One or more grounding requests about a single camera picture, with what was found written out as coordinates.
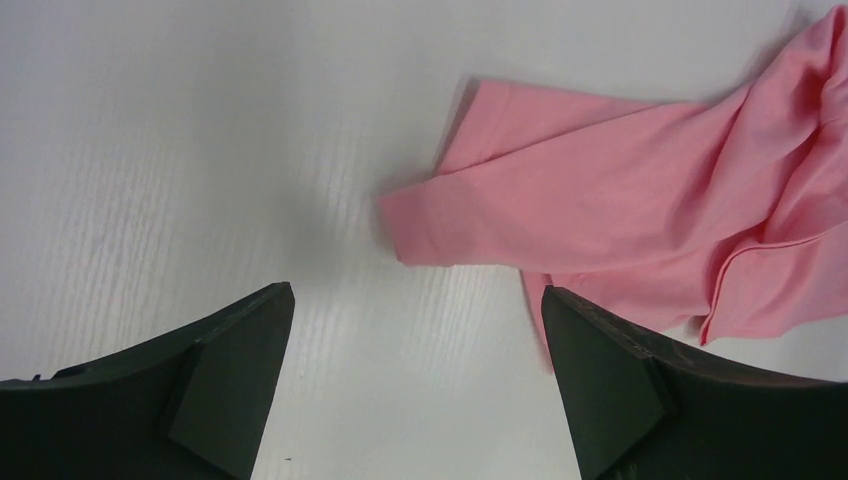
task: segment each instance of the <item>pink fabric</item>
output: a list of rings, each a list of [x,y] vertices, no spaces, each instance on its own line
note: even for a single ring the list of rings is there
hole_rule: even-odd
[[[485,81],[438,176],[379,200],[407,265],[522,270],[701,341],[848,312],[846,7],[713,107]]]

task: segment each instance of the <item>pink shirt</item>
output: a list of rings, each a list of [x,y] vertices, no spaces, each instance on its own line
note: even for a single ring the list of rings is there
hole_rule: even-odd
[[[407,265],[522,270],[653,330],[848,312],[848,9],[715,106],[484,81],[427,182],[379,200]]]

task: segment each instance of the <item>white wood grain surface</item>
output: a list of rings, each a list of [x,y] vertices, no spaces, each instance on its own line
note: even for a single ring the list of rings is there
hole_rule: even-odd
[[[254,478],[577,479],[517,272],[402,267],[374,196],[432,171],[472,75],[714,99],[834,3],[0,1],[0,378],[288,280]],[[846,342],[711,350],[848,378]]]

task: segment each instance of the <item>white floor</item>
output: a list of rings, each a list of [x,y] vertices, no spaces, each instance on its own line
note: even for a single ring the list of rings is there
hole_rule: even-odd
[[[3,1],[0,378],[288,280],[255,479],[577,479],[517,272],[402,267],[374,196],[432,171],[469,76],[716,99],[835,3]],[[846,379],[846,344],[710,350]]]

